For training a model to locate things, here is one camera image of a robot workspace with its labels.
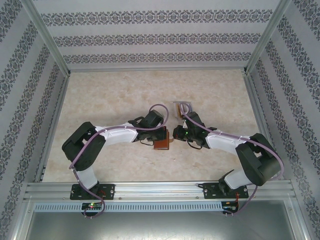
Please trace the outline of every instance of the patterned wall panel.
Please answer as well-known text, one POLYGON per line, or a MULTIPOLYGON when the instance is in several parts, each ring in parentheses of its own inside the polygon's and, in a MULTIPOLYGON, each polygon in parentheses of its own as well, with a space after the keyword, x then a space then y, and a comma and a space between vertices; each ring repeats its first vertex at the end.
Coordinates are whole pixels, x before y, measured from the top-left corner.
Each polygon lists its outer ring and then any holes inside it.
POLYGON ((65 77, 21 3, 0 1, 0 240, 15 225, 35 174, 65 77))
POLYGON ((279 0, 35 0, 71 70, 245 67, 279 0))
POLYGON ((320 239, 320 8, 294 0, 251 73, 311 239, 320 239))

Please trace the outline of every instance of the metal plate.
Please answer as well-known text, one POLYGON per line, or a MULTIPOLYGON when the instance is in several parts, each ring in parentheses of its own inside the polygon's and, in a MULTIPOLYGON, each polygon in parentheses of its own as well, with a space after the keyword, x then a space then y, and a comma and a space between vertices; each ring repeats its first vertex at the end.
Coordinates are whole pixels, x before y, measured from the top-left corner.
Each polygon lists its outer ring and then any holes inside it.
MULTIPOLYGON (((101 184, 97 195, 103 200, 113 200, 115 196, 114 184, 101 184)), ((79 184, 73 184, 70 192, 71 200, 96 200, 97 198, 86 192, 79 184)))
POLYGON ((219 189, 219 183, 205 182, 198 184, 198 187, 203 189, 205 199, 235 199, 236 194, 239 194, 239 199, 247 199, 249 197, 247 186, 241 186, 234 191, 224 195, 219 189))

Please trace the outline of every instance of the marble-patterned floor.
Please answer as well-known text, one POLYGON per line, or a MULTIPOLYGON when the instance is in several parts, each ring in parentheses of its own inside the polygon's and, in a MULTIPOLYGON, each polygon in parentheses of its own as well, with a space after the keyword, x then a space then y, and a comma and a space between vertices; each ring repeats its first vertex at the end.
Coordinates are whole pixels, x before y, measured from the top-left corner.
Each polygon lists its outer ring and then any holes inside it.
MULTIPOLYGON (((207 127, 237 135, 258 132, 240 70, 72 73, 55 132, 44 182, 75 182, 62 144, 83 123, 114 126, 145 116, 161 103, 170 111, 170 135, 181 124, 173 101, 192 102, 207 127)), ((156 108, 165 114, 162 108, 156 108)), ((216 149, 196 150, 175 140, 170 150, 135 143, 102 149, 93 168, 99 181, 218 180, 240 166, 238 157, 216 149)))

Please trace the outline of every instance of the wire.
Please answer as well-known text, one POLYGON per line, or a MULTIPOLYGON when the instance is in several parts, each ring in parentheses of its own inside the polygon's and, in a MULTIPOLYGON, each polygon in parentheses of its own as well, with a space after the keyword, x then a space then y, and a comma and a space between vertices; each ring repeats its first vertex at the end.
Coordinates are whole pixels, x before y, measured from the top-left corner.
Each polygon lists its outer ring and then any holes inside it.
POLYGON ((106 203, 104 201, 103 198, 99 197, 98 195, 94 194, 93 192, 91 192, 89 189, 87 189, 84 184, 80 181, 79 179, 79 176, 77 175, 77 171, 75 169, 75 164, 77 163, 77 161, 79 160, 79 158, 81 157, 82 153, 86 150, 86 148, 89 146, 89 144, 92 142, 93 139, 95 139, 95 137, 97 137, 99 134, 101 133, 104 133, 106 131, 109 131, 109 130, 112 130, 112 129, 132 129, 132 130, 141 130, 141 131, 153 131, 153 130, 157 130, 159 128, 162 128, 168 121, 169 119, 169 110, 168 108, 163 105, 163 104, 155 104, 155 105, 152 105, 149 109, 149 112, 151 112, 151 110, 156 107, 156 106, 160 106, 160 107, 163 107, 166 111, 166 117, 165 117, 165 120, 163 121, 163 123, 159 126, 156 126, 156 127, 152 127, 152 128, 142 128, 142 127, 134 127, 134 126, 124 126, 124 125, 120 125, 120 126, 110 126, 110 127, 106 127, 98 132, 96 132, 92 137, 90 137, 90 139, 84 144, 84 146, 81 148, 81 150, 79 151, 79 153, 77 154, 77 156, 74 158, 74 160, 72 161, 72 163, 70 164, 69 166, 69 169, 71 169, 75 175, 75 178, 76 180, 78 181, 79 185, 89 194, 91 194, 92 196, 94 196, 95 198, 101 200, 101 203, 103 205, 103 208, 100 212, 98 212, 96 215, 94 216, 87 216, 86 215, 86 211, 88 210, 85 209, 84 212, 83 212, 83 215, 85 218, 90 218, 90 219, 93 219, 93 218, 96 218, 98 216, 100 216, 106 209, 106 203))
POLYGON ((192 147, 193 149, 197 149, 197 150, 202 149, 202 146, 198 148, 198 147, 192 146, 192 145, 190 144, 190 142, 188 142, 188 141, 186 141, 186 142, 187 142, 188 145, 189 145, 190 147, 192 147))
MULTIPOLYGON (((278 162, 279 162, 279 164, 280 164, 281 170, 280 170, 280 173, 279 173, 277 176, 271 178, 269 181, 278 180, 279 178, 281 178, 281 177, 283 176, 284 171, 285 171, 284 163, 282 162, 281 158, 280 158, 273 150, 271 150, 270 148, 268 148, 267 146, 265 146, 265 145, 263 145, 263 144, 261 144, 261 143, 259 143, 259 142, 253 141, 253 140, 251 140, 251 139, 248 139, 248 138, 245 138, 245 137, 242 137, 242 136, 236 136, 236 135, 232 135, 232 134, 229 134, 229 133, 224 133, 224 132, 218 132, 218 131, 210 130, 209 128, 207 128, 207 127, 205 127, 205 126, 202 126, 201 124, 199 124, 199 123, 197 123, 196 121, 192 120, 192 119, 187 115, 187 113, 184 112, 183 105, 186 105, 186 106, 187 106, 188 111, 190 110, 190 109, 189 109, 189 106, 188 106, 187 104, 185 104, 185 103, 183 103, 183 102, 180 103, 179 106, 180 106, 180 111, 181 111, 182 115, 184 115, 190 122, 192 122, 193 124, 197 125, 198 127, 200 127, 200 128, 202 128, 202 129, 208 131, 209 133, 213 133, 213 134, 216 134, 216 135, 222 135, 222 136, 229 137, 229 138, 233 138, 233 139, 236 139, 236 140, 242 140, 242 141, 246 141, 246 142, 252 143, 252 144, 254 144, 254 145, 257 145, 257 146, 263 148, 264 150, 268 151, 269 153, 271 153, 271 154, 278 160, 278 162)), ((241 212, 241 211, 249 204, 249 202, 251 201, 251 199, 254 197, 257 189, 258 189, 258 186, 256 185, 256 186, 255 186, 255 189, 254 189, 254 191, 253 191, 253 193, 252 193, 252 195, 251 195, 251 196, 249 197, 249 199, 245 202, 245 204, 244 204, 236 213, 234 213, 234 215, 235 215, 235 214, 238 214, 239 212, 241 212)))
POLYGON ((142 140, 140 140, 140 143, 141 143, 141 144, 144 144, 144 145, 147 145, 147 146, 153 146, 153 145, 155 145, 155 141, 152 141, 152 144, 147 144, 147 143, 142 142, 142 140))

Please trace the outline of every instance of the purple cable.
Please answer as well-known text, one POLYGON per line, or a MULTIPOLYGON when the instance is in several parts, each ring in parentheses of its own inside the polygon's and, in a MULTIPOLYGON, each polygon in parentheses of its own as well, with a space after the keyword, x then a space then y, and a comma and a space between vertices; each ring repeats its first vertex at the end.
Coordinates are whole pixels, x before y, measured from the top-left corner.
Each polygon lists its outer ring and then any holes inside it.
MULTIPOLYGON (((261 144, 261 143, 259 143, 259 142, 253 141, 253 140, 251 140, 251 139, 248 139, 248 138, 245 138, 245 137, 242 137, 242 136, 232 135, 232 134, 229 134, 229 133, 213 131, 213 130, 210 130, 210 129, 206 128, 205 126, 200 125, 199 123, 193 121, 193 120, 187 115, 187 113, 184 112, 184 110, 183 110, 183 109, 184 109, 184 108, 183 108, 183 104, 187 106, 188 112, 190 111, 189 106, 188 106, 187 104, 185 104, 185 103, 180 103, 179 106, 180 106, 180 111, 181 111, 182 115, 184 115, 190 122, 192 122, 193 124, 197 125, 198 127, 202 128, 202 129, 204 129, 204 130, 206 130, 206 131, 208 131, 208 132, 210 132, 210 133, 216 134, 216 135, 222 135, 222 136, 226 136, 226 137, 233 138, 233 139, 236 139, 236 140, 242 140, 242 141, 246 141, 246 142, 252 143, 252 144, 254 144, 254 145, 257 145, 257 146, 263 148, 264 150, 268 151, 269 153, 271 153, 271 154, 278 160, 278 162, 279 162, 279 164, 280 164, 281 170, 280 170, 279 175, 271 178, 269 181, 274 181, 274 180, 277 180, 277 179, 279 179, 279 178, 282 177, 282 175, 283 175, 284 172, 285 172, 285 166, 284 166, 284 163, 282 162, 281 158, 280 158, 273 150, 271 150, 270 148, 268 148, 267 146, 265 146, 265 145, 263 145, 263 144, 261 144)), ((251 195, 251 196, 249 197, 249 199, 245 202, 245 204, 243 205, 243 207, 237 211, 237 213, 241 212, 242 209, 245 208, 245 207, 248 205, 248 203, 251 201, 251 199, 252 199, 252 198, 254 197, 254 195, 256 194, 257 189, 258 189, 258 186, 255 186, 255 189, 254 189, 252 195, 251 195)))
POLYGON ((92 140, 95 139, 96 136, 98 136, 99 134, 101 134, 101 133, 103 133, 103 132, 105 132, 105 131, 112 130, 112 129, 132 129, 132 130, 142 130, 142 131, 153 131, 153 130, 157 130, 157 129, 159 129, 159 128, 162 128, 162 127, 167 123, 167 121, 168 121, 168 119, 169 119, 169 110, 168 110, 168 108, 167 108, 165 105, 158 103, 158 104, 155 104, 155 105, 151 106, 150 109, 149 109, 149 112, 150 112, 154 107, 156 107, 156 106, 161 106, 161 107, 163 107, 163 108, 165 109, 165 111, 166 111, 166 118, 165 118, 165 120, 163 121, 163 123, 162 123, 161 125, 156 126, 156 127, 153 127, 153 128, 142 128, 142 127, 134 127, 134 126, 110 126, 110 127, 105 128, 105 129, 102 129, 102 130, 96 132, 94 135, 92 135, 92 137, 90 137, 90 139, 85 143, 85 145, 84 145, 84 146, 82 147, 82 149, 79 151, 78 155, 77 155, 77 156, 74 158, 74 160, 72 161, 71 165, 69 166, 69 169, 72 169, 72 171, 73 171, 73 173, 74 173, 74 175, 75 175, 75 178, 76 178, 76 180, 78 181, 79 185, 80 185, 87 193, 89 193, 89 194, 91 194, 92 196, 94 196, 95 198, 101 200, 101 203, 102 203, 102 205, 103 205, 102 211, 98 212, 98 213, 97 213, 96 215, 94 215, 94 216, 90 216, 90 217, 87 216, 87 215, 86 215, 87 209, 84 210, 83 215, 84 215, 85 218, 93 219, 93 218, 96 218, 96 217, 98 217, 99 215, 101 215, 101 214, 105 211, 105 209, 106 209, 106 203, 105 203, 105 201, 103 200, 103 198, 101 198, 101 197, 97 196, 96 194, 94 194, 93 192, 91 192, 91 191, 90 191, 89 189, 87 189, 87 188, 83 185, 83 183, 80 181, 80 179, 79 179, 79 177, 78 177, 78 175, 77 175, 77 171, 76 171, 76 169, 75 169, 75 167, 74 167, 75 164, 77 163, 77 161, 79 160, 80 156, 81 156, 82 153, 86 150, 86 148, 87 148, 88 145, 92 142, 92 140))

